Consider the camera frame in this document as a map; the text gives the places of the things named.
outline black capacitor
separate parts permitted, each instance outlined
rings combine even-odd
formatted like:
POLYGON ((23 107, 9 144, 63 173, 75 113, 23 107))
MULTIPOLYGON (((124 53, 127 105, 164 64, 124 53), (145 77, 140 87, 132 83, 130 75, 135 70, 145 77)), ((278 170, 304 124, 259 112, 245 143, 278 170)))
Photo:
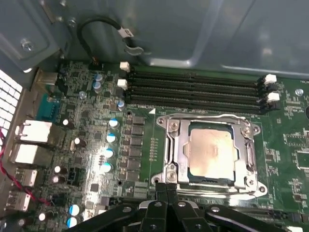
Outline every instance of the black capacitor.
POLYGON ((64 182, 66 182, 66 178, 61 175, 55 175, 52 181, 54 184, 63 184, 64 182))
POLYGON ((68 128, 68 129, 70 129, 70 130, 72 130, 72 129, 75 128, 74 123, 72 123, 72 122, 69 121, 68 119, 64 119, 64 120, 62 121, 62 125, 65 126, 65 127, 68 128))
POLYGON ((32 217, 25 217, 25 218, 21 218, 17 221, 17 224, 20 226, 20 227, 24 227, 24 226, 29 226, 29 225, 32 225, 34 222, 33 218, 32 217))
POLYGON ((40 213, 39 220, 40 221, 47 221, 49 219, 52 219, 55 216, 55 213, 52 210, 49 210, 44 213, 40 213))
POLYGON ((87 146, 86 141, 81 139, 81 138, 75 138, 74 139, 74 143, 75 143, 75 145, 81 146, 81 147, 86 147, 87 146))
POLYGON ((55 174, 62 174, 62 175, 64 175, 64 174, 68 173, 68 169, 65 168, 65 167, 56 166, 54 168, 54 173, 55 174))

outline integrated circuit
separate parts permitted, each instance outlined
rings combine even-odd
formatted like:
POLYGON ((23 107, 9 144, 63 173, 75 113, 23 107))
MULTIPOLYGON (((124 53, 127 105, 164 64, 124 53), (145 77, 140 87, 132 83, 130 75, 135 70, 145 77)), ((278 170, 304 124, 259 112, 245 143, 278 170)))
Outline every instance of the integrated circuit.
POLYGON ((144 127, 142 126, 133 126, 132 127, 132 135, 142 136, 144 134, 144 127))
POLYGON ((140 147, 131 147, 129 151, 129 156, 131 157, 141 157, 141 148, 140 147))
POLYGON ((143 145, 143 137, 141 137, 141 136, 132 136, 130 145, 131 146, 142 146, 143 145))
POLYGON ((144 125, 145 119, 143 117, 134 116, 133 117, 133 125, 144 125))
POLYGON ((127 168, 133 170, 140 169, 140 160, 130 159, 127 168))
POLYGON ((90 191, 98 192, 98 184, 91 184, 90 191))
POLYGON ((95 133, 95 140, 102 140, 102 133, 95 133))
POLYGON ((126 173, 126 180, 138 181, 139 178, 140 178, 140 174, 137 172, 127 172, 126 173))

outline cable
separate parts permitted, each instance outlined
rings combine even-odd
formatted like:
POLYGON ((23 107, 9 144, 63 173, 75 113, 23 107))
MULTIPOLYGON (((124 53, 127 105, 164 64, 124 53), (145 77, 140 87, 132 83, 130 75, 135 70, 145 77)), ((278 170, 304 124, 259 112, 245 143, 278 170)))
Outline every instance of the cable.
POLYGON ((12 175, 10 175, 6 169, 3 167, 3 164, 2 164, 2 158, 4 156, 4 151, 5 151, 5 137, 4 137, 4 134, 2 133, 2 128, 0 128, 0 139, 2 140, 2 149, 0 151, 0 171, 6 175, 10 180, 12 180, 14 182, 14 184, 20 189, 22 190, 23 192, 25 192, 26 194, 29 194, 30 195, 30 198, 34 201, 37 201, 37 202, 41 202, 41 203, 44 203, 46 205, 50 205, 50 202, 43 199, 43 198, 36 198, 33 193, 27 189, 26 187, 22 186, 22 184, 16 180, 16 178, 12 175))
MULTIPOLYGON (((89 55, 89 57, 96 64, 98 64, 97 58, 95 58, 93 56, 90 46, 88 45, 88 43, 86 42, 86 40, 83 37, 83 28, 84 28, 84 26, 86 26, 86 25, 88 25, 90 23, 93 23, 93 22, 107 23, 108 25, 111 25, 116 30, 120 30, 122 27, 121 27, 121 25, 119 25, 116 21, 112 20, 111 18, 106 17, 106 16, 100 16, 100 15, 97 15, 97 16, 94 16, 94 17, 91 17, 91 18, 87 18, 87 19, 85 19, 84 21, 80 22, 77 25, 77 38, 79 40, 79 43, 81 44, 83 49, 86 51, 86 53, 89 55)), ((128 47, 134 47, 133 42, 132 42, 130 37, 125 37, 125 38, 123 38, 123 40, 124 40, 124 42, 126 43, 126 45, 128 47)), ((139 59, 139 57, 136 57, 136 58, 137 58, 137 60, 140 63, 142 63, 142 64, 144 63, 142 60, 139 59)))

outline chip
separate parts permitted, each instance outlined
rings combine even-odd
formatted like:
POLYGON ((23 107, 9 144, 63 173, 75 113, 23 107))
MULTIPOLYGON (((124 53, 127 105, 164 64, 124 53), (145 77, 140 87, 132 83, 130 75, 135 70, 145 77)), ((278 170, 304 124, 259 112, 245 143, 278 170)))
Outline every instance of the chip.
POLYGON ((93 209, 94 203, 93 202, 86 202, 85 208, 86 209, 93 209))
POLYGON ((142 126, 133 126, 132 127, 132 135, 143 135, 144 127, 142 126))
POLYGON ((91 184, 90 191, 98 192, 98 184, 91 184))
POLYGON ((129 152, 128 152, 128 151, 122 151, 122 152, 121 152, 121 155, 122 155, 122 156, 128 156, 128 155, 129 155, 129 152))
POLYGON ((81 163, 82 163, 82 160, 83 160, 82 157, 75 157, 74 163, 75 163, 75 164, 81 164, 81 163))
POLYGON ((125 130, 125 134, 126 134, 126 135, 131 134, 131 130, 125 130))
POLYGON ((119 167, 126 168, 127 167, 127 161, 120 162, 119 167))
POLYGON ((142 146, 143 145, 143 137, 132 136, 130 145, 131 146, 142 146))
POLYGON ((109 197, 101 197, 101 205, 109 206, 110 205, 110 198, 109 197))
POLYGON ((125 146, 130 145, 130 140, 123 140, 122 145, 125 145, 125 146))
POLYGON ((129 156, 131 157, 141 157, 141 148, 140 147, 131 147, 129 156))
POLYGON ((145 119, 143 117, 133 117, 133 124, 134 125, 144 125, 145 124, 145 119))
POLYGON ((101 140, 102 134, 101 133, 95 133, 95 140, 101 140))
POLYGON ((105 92, 104 93, 104 95, 103 95, 103 97, 105 97, 105 98, 109 98, 111 96, 111 93, 110 92, 105 92))
POLYGON ((110 104, 110 110, 117 110, 116 104, 110 104))
POLYGON ((140 174, 136 172, 127 172, 126 173, 126 180, 130 181, 138 181, 140 178, 140 174))
POLYGON ((140 161, 139 160, 129 160, 128 169, 138 170, 140 169, 140 161))
POLYGON ((113 76, 108 76, 106 77, 105 81, 113 81, 114 77, 113 76))
POLYGON ((119 180, 125 180, 125 179, 126 179, 126 174, 119 173, 119 174, 118 174, 118 179, 119 179, 119 180))
POLYGON ((89 111, 83 111, 82 117, 89 117, 89 111))

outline capacitor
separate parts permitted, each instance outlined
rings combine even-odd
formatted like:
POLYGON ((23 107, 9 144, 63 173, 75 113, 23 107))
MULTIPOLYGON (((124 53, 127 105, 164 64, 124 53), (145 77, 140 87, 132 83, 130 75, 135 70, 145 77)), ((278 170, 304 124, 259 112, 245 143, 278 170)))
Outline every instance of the capacitor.
POLYGON ((117 102, 117 107, 119 111, 123 111, 123 109, 125 108, 125 102, 123 100, 119 100, 117 102))
POLYGON ((55 213, 51 210, 45 212, 45 213, 40 213, 39 215, 39 220, 40 221, 46 221, 49 219, 52 219, 55 216, 55 213))
POLYGON ((103 79, 103 76, 101 75, 101 74, 95 74, 95 76, 94 76, 94 80, 95 81, 101 81, 103 79))
POLYGON ((106 141, 110 144, 116 142, 117 138, 116 136, 113 134, 113 133, 109 133, 107 136, 106 136, 106 141))
POLYGON ((79 98, 82 99, 82 100, 84 100, 84 99, 87 98, 87 94, 86 94, 85 91, 80 91, 80 92, 78 93, 78 95, 79 95, 79 98))
POLYGON ((72 123, 71 121, 69 121, 69 120, 67 120, 67 119, 64 119, 64 120, 62 121, 62 124, 63 124, 63 126, 65 126, 66 128, 68 128, 68 129, 70 129, 70 130, 72 130, 72 129, 75 128, 74 123, 72 123))
POLYGON ((102 91, 102 85, 99 81, 95 81, 93 84, 92 84, 92 87, 93 87, 93 90, 96 92, 96 93, 100 93, 102 91))
POLYGON ((54 168, 54 172, 55 172, 55 174, 66 174, 66 173, 68 173, 68 169, 65 168, 65 167, 56 166, 54 168))
POLYGON ((54 184, 63 184, 66 182, 66 178, 64 176, 56 175, 53 177, 54 184))
POLYGON ((112 170, 112 165, 110 163, 105 162, 101 165, 101 171, 103 173, 109 173, 111 170, 112 170))
POLYGON ((114 155, 114 151, 111 148, 107 148, 103 151, 103 156, 105 158, 111 158, 114 155))
POLYGON ((119 122, 116 118, 112 118, 108 124, 110 125, 111 128, 116 128, 119 126, 119 122))
POLYGON ((83 211, 84 211, 83 207, 81 207, 80 205, 77 205, 77 204, 73 204, 69 208, 69 214, 71 214, 72 216, 77 216, 83 211))
POLYGON ((71 144, 70 144, 70 151, 71 151, 72 153, 75 152, 75 142, 74 142, 74 140, 71 141, 71 144))
POLYGON ((81 146, 81 147, 86 147, 86 145, 87 145, 86 141, 82 140, 80 138, 75 138, 74 143, 75 143, 75 145, 81 146))
POLYGON ((79 221, 78 221, 78 219, 77 218, 73 218, 73 217, 71 217, 71 218, 69 218, 68 220, 67 220, 67 226, 69 227, 69 228, 72 228, 73 226, 76 226, 78 223, 80 223, 79 221))
POLYGON ((17 224, 20 227, 24 227, 24 226, 29 226, 33 224, 33 218, 32 217, 26 217, 26 218, 21 218, 17 221, 17 224))

